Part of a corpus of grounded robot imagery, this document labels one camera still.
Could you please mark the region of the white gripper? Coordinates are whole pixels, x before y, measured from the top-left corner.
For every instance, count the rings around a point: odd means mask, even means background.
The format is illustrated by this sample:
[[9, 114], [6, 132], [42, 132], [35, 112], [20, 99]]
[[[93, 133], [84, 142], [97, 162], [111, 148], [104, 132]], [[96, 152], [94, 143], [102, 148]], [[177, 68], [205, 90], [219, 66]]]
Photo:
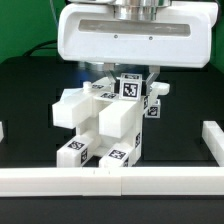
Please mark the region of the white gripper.
[[118, 64], [147, 65], [145, 94], [159, 66], [201, 68], [210, 60], [215, 2], [71, 0], [61, 12], [58, 52], [68, 61], [101, 62], [113, 93]]

